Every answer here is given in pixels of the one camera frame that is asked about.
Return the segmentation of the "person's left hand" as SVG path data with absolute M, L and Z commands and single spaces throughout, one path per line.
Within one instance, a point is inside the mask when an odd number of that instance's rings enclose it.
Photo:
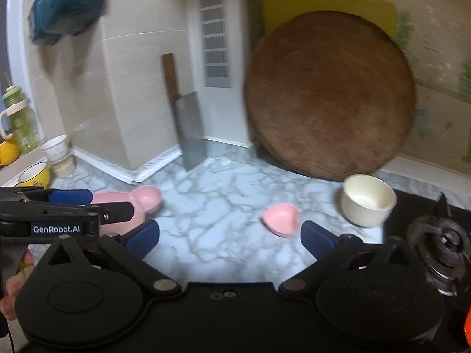
M 18 269 L 18 273 L 6 281 L 5 295 L 0 301 L 1 314 L 9 321 L 16 319 L 14 310 L 16 298 L 34 270 L 34 257 L 29 249 L 26 249 Z

